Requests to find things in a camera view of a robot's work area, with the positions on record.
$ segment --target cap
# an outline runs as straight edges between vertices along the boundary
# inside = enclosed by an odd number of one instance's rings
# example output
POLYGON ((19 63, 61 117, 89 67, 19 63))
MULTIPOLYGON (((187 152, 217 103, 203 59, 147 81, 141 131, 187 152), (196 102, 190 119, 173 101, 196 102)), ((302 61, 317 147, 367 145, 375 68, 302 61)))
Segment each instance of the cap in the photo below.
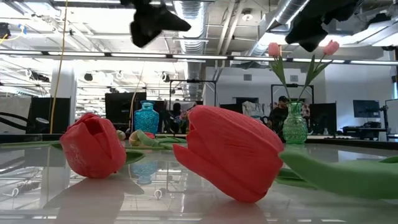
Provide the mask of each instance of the cap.
POLYGON ((287 98, 286 98, 286 96, 280 96, 278 101, 282 101, 282 102, 286 103, 287 102, 287 98))

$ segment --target green glass vase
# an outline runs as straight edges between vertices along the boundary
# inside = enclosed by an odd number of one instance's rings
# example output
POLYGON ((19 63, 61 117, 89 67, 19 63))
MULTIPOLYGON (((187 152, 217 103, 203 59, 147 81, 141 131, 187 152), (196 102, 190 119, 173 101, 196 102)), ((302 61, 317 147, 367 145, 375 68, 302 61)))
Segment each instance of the green glass vase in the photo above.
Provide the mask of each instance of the green glass vase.
POLYGON ((301 102, 288 104, 289 113, 284 122, 283 135, 286 144, 304 144, 307 140, 307 124, 301 117, 301 102))

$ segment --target man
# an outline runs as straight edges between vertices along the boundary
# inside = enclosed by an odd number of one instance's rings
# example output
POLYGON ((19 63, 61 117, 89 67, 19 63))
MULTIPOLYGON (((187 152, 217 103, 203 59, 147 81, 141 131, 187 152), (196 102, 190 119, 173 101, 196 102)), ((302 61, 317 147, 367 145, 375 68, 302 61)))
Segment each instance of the man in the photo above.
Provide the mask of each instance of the man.
POLYGON ((287 98, 286 96, 281 96, 278 99, 278 107, 271 111, 268 118, 269 127, 275 131, 279 137, 282 137, 282 128, 284 127, 284 121, 288 113, 287 98))

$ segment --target red tulip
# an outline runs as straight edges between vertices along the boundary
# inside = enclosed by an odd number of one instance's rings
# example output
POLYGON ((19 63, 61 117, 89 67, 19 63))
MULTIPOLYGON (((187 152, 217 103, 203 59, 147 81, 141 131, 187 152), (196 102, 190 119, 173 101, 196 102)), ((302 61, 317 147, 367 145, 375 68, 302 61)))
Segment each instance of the red tulip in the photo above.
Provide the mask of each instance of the red tulip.
POLYGON ((263 198, 283 164, 278 136, 253 118, 212 106, 194 107, 188 119, 188 148, 174 145, 177 160, 238 201, 263 198))
POLYGON ((70 168, 89 178, 105 178, 126 162, 112 123, 94 114, 85 114, 68 127, 60 139, 70 168))
POLYGON ((340 48, 340 44, 336 41, 330 41, 329 44, 323 49, 323 54, 333 55, 340 48))
POLYGON ((279 57, 280 56, 280 48, 279 45, 275 42, 272 42, 268 46, 268 55, 270 57, 279 57))

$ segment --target glossy table surface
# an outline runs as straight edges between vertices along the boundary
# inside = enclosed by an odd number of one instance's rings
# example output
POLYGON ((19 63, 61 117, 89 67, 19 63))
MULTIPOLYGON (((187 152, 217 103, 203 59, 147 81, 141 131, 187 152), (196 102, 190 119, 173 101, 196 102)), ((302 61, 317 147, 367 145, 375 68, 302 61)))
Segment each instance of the glossy table surface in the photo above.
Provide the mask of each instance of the glossy table surface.
MULTIPOLYGON (((328 162, 398 154, 326 144, 305 148, 328 162)), ((261 178, 261 174, 248 175, 261 178)), ((57 149, 0 148, 0 193, 1 223, 398 222, 398 200, 341 197, 275 182, 258 203, 238 203, 181 166, 170 151, 146 151, 143 160, 118 174, 90 180, 71 171, 57 149), (143 165, 152 169, 150 184, 137 180, 136 172, 143 165)))

